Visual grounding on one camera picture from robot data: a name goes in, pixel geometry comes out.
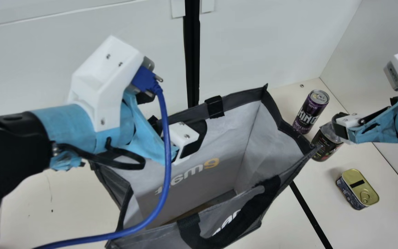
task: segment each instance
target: printed logo on bag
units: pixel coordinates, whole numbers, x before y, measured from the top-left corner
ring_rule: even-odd
[[[232,222],[232,221],[234,220],[234,218],[237,216],[237,214],[239,214],[239,211],[240,211],[240,209],[239,209],[238,211],[234,212],[232,215],[228,216],[228,218],[224,221],[224,223],[222,224],[222,226],[219,227],[219,228],[216,230],[215,233],[213,233],[213,236],[214,236],[215,234],[217,234],[221,229],[224,229],[224,227],[225,227],[226,225],[230,224],[230,222]]]
[[[176,184],[180,183],[181,181],[187,179],[189,176],[195,175],[196,172],[200,173],[204,169],[211,169],[219,165],[219,158],[213,158],[205,162],[204,164],[199,164],[194,166],[193,168],[187,170],[185,173],[177,175],[172,178],[170,185],[175,186]],[[158,195],[162,193],[162,186],[155,191],[154,195]]]

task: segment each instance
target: black bag handle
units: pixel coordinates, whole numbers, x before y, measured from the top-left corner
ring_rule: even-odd
[[[232,222],[210,238],[200,236],[197,213],[178,220],[177,226],[183,241],[192,249],[221,249],[237,240],[270,206],[281,187],[281,179],[275,176],[256,186],[264,186],[265,191],[245,203]]]
[[[142,170],[142,169],[144,169],[144,167],[145,167],[145,158],[144,157],[142,157],[136,153],[133,153],[131,151],[125,150],[125,149],[112,147],[110,145],[111,142],[112,142],[111,137],[108,137],[106,140],[106,143],[105,143],[105,148],[107,149],[107,151],[110,151],[111,153],[115,153],[116,156],[119,155],[119,156],[129,157],[129,158],[137,161],[138,163],[137,164],[128,164],[128,163],[117,162],[113,159],[102,156],[102,153],[95,155],[95,154],[81,150],[78,147],[75,147],[75,146],[69,145],[69,144],[58,144],[57,147],[58,147],[58,149],[60,149],[62,151],[73,151],[78,156],[85,158],[89,161],[93,161],[98,164],[108,165],[113,168],[123,169],[123,170]]]

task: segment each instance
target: tin can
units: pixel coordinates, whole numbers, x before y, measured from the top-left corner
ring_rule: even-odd
[[[310,132],[328,102],[330,102],[330,96],[326,92],[322,90],[311,91],[293,122],[293,128],[301,134]]]
[[[362,210],[379,201],[379,195],[357,169],[343,172],[336,184],[356,210]]]
[[[313,156],[313,159],[318,162],[325,162],[343,145],[340,137],[336,135],[331,122],[320,127],[311,143],[320,146],[320,149]]]

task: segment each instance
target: white tabletop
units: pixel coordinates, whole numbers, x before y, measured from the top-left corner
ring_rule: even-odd
[[[88,166],[45,172],[22,182],[3,202],[0,248],[45,243],[114,231],[119,209]],[[324,248],[288,187],[272,203],[262,227],[231,249]],[[73,246],[100,249],[105,242]]]
[[[309,140],[333,115],[346,112],[335,96],[320,79],[269,91],[284,120],[291,123],[314,89],[326,91],[330,103],[306,135]],[[345,200],[335,181],[351,168],[360,170],[373,186],[378,203],[356,211]],[[398,248],[398,175],[373,144],[343,145],[323,163],[310,160],[294,181],[333,248]]]
[[[292,122],[313,89],[330,94],[317,126],[344,111],[319,80],[270,90],[283,118]],[[362,211],[354,210],[335,185],[344,170],[360,170],[380,196]],[[344,145],[324,163],[310,161],[295,180],[334,248],[398,248],[398,175],[373,144]],[[1,248],[31,248],[44,243],[113,231],[119,210],[89,167],[34,175],[3,202]],[[262,227],[229,248],[324,248],[292,191],[273,202]],[[73,248],[103,248],[98,242]]]

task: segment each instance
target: gray tote bag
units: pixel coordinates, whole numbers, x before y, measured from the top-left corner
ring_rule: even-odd
[[[149,122],[161,132],[159,120]],[[106,248],[224,248],[260,227],[275,197],[317,151],[282,119],[267,86],[216,96],[169,117],[170,124],[178,122],[199,139],[182,151],[190,158],[172,166],[163,210],[145,230]],[[90,164],[120,208],[117,230],[138,224],[155,208],[163,165],[151,159],[142,170]]]

